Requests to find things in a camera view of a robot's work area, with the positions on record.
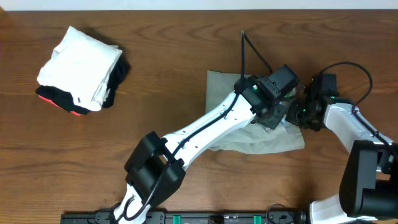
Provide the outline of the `khaki grey shorts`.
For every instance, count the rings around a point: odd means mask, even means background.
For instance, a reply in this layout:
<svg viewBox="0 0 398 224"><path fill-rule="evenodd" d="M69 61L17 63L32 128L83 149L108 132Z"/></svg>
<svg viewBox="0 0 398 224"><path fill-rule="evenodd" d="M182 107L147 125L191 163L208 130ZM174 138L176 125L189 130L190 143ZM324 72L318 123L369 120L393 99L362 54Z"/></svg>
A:
<svg viewBox="0 0 398 224"><path fill-rule="evenodd" d="M205 112L215 109L233 91L239 74L207 71ZM275 129L261 124L248 124L218 140L213 151L230 150L245 154L270 154L303 149L301 130L282 120Z"/></svg>

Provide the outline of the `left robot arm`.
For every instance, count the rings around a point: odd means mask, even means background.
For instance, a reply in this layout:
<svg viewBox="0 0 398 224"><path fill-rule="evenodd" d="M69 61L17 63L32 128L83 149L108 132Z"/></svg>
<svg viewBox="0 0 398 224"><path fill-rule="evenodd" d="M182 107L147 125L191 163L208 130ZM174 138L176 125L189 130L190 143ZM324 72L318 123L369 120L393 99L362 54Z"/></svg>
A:
<svg viewBox="0 0 398 224"><path fill-rule="evenodd" d="M213 110L192 124L159 137L145 135L127 160L127 191L112 211L114 223L143 223L147 211L181 186L189 165L217 140L276 110L296 86L286 78L240 78L234 90Z"/></svg>

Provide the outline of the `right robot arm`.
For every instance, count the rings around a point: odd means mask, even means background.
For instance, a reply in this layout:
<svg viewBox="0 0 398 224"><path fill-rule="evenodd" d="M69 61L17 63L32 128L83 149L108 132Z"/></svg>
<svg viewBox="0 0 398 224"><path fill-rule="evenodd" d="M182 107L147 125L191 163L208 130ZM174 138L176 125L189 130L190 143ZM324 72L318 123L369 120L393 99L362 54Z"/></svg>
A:
<svg viewBox="0 0 398 224"><path fill-rule="evenodd" d="M349 152L338 194L310 204L311 223L397 218L397 143L375 130L351 100L294 100L286 120L304 129L329 129Z"/></svg>

